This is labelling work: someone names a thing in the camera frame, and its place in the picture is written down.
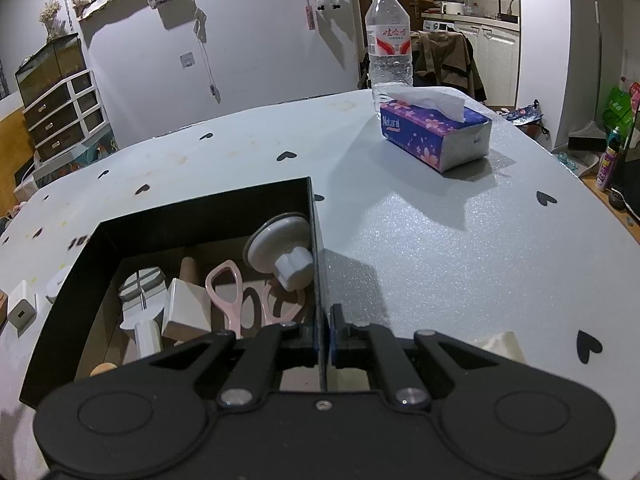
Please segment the crumpled white tissue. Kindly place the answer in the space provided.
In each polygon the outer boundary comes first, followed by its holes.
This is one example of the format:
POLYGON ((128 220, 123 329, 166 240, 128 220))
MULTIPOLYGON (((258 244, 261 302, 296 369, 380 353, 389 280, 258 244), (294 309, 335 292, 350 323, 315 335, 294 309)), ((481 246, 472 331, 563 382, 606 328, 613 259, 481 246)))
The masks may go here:
POLYGON ((502 332, 494 336, 474 339, 472 345, 497 356, 521 364, 526 363, 524 353, 514 332, 502 332))

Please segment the brown jacket on chair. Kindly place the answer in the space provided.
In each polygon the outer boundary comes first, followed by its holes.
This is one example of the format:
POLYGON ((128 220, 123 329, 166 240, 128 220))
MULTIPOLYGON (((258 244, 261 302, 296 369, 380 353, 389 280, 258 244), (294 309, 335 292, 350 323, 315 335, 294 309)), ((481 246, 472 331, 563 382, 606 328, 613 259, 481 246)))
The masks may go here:
POLYGON ((412 32, 411 47, 415 87, 450 87, 487 100, 472 44, 460 32, 412 32))

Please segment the green plastic bag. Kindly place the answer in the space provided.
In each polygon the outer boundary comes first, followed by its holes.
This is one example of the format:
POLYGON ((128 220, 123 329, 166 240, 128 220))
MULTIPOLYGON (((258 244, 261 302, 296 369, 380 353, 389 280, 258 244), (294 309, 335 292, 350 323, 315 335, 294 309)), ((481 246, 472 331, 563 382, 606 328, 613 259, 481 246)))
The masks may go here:
POLYGON ((615 128, 620 134, 628 134, 634 125, 634 112, 631 107, 631 97, 627 91, 614 87, 608 95, 606 107, 602 114, 603 127, 607 133, 615 128))

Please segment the purple spray can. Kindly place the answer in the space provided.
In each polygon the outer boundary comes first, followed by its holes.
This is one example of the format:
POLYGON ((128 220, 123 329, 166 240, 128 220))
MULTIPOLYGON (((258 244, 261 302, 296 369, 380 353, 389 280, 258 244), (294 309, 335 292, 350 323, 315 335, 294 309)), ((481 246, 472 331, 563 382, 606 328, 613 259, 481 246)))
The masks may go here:
POLYGON ((623 147, 623 133, 620 126, 616 126, 608 138, 608 146, 600 159, 600 166, 596 177, 596 188, 604 192, 611 181, 615 165, 623 147))

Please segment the wooden engraved coaster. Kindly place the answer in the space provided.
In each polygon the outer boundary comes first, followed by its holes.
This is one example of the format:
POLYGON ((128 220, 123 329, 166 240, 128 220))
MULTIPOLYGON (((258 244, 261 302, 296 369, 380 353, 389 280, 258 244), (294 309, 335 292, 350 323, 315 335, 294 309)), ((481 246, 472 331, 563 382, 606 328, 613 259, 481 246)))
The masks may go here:
POLYGON ((6 312, 8 312, 8 295, 0 292, 0 325, 6 322, 6 312))

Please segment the wooden cylinder stick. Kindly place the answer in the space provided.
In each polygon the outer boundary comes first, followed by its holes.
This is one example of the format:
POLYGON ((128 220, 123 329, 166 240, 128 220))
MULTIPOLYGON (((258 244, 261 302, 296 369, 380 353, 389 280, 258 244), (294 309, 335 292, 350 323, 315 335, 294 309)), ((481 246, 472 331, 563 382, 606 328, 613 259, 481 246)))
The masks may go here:
POLYGON ((179 278, 181 281, 198 285, 200 284, 200 271, 198 263, 191 256, 185 256, 180 263, 179 278))

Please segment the black cardboard box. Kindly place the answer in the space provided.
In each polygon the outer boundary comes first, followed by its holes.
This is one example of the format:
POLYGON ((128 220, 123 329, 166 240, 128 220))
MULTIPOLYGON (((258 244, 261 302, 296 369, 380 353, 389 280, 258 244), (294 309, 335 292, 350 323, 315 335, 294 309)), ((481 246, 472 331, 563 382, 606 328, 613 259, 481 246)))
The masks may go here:
POLYGON ((224 256, 242 258, 246 241, 278 214, 301 214, 311 228, 316 284, 324 300, 322 245, 310 178, 277 181, 140 210, 101 222, 70 268, 43 323, 18 398, 36 408, 78 375, 82 352, 106 296, 139 269, 158 266, 166 275, 185 256, 201 268, 224 256))

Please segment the purple tissue pack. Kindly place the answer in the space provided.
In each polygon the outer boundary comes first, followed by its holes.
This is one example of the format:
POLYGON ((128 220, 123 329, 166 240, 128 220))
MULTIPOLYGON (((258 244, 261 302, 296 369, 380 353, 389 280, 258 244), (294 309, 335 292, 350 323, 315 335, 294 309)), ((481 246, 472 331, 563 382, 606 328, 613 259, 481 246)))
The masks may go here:
POLYGON ((444 88, 392 84, 380 123, 387 141, 441 174, 489 154, 491 119, 444 88))

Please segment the white cube block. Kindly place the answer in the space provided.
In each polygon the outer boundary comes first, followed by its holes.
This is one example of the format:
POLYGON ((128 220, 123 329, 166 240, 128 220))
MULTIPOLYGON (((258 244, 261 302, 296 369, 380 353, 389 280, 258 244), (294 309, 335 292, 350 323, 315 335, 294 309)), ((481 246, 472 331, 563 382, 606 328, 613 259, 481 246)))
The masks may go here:
POLYGON ((206 289, 174 278, 167 292, 162 336, 186 342, 212 329, 212 302, 206 289))

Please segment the clear plastic water bottle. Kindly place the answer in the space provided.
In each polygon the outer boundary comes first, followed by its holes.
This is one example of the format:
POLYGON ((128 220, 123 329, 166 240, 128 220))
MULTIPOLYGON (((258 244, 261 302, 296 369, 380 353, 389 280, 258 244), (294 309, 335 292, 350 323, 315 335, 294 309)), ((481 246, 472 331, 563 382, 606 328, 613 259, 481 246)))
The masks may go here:
POLYGON ((390 87, 413 85, 410 16, 398 0, 372 0, 364 18, 374 109, 390 87))

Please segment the white grey striped holder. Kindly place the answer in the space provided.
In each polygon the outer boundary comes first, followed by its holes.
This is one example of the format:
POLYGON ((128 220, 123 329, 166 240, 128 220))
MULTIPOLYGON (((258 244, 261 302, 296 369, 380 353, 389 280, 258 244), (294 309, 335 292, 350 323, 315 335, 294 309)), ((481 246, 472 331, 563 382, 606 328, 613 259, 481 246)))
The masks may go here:
POLYGON ((119 287, 122 322, 119 328, 134 341, 139 359, 162 350, 160 328, 167 302, 165 277, 157 266, 131 274, 119 287))

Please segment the white drawer cabinet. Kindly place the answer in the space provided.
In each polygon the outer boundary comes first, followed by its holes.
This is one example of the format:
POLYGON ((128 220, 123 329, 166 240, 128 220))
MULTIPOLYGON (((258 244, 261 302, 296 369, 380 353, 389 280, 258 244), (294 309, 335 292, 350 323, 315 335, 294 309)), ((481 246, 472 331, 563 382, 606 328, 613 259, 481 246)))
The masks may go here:
POLYGON ((40 162, 92 140, 110 122, 92 70, 70 75, 23 110, 40 162))

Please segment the white round hook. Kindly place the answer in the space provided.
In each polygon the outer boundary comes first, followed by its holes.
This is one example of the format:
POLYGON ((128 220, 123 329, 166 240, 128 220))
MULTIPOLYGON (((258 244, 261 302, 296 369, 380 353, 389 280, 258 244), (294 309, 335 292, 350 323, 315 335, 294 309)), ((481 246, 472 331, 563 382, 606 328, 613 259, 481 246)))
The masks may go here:
POLYGON ((70 274, 70 267, 64 266, 63 269, 58 270, 58 273, 55 274, 55 276, 51 278, 49 283, 47 284, 46 297, 51 304, 54 304, 56 298, 58 298, 58 294, 60 293, 60 290, 66 278, 68 277, 68 274, 70 274))

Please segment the white plug adapter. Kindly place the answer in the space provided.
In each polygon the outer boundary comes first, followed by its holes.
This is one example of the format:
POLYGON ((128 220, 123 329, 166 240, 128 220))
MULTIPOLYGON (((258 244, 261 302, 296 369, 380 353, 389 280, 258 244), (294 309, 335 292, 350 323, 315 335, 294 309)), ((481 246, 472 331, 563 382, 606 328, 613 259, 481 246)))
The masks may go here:
POLYGON ((20 281, 8 298, 8 319, 19 332, 37 315, 37 299, 32 285, 28 281, 20 281))

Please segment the white suction cup knob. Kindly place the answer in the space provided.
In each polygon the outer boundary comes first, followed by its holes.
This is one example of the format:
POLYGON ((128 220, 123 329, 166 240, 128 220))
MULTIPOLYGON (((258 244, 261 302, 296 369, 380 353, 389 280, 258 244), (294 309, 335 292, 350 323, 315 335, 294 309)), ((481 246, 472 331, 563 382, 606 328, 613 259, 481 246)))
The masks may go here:
POLYGON ((258 273, 272 274, 287 292, 306 288, 314 280, 309 221, 297 212, 271 218, 250 236, 243 259, 258 273))

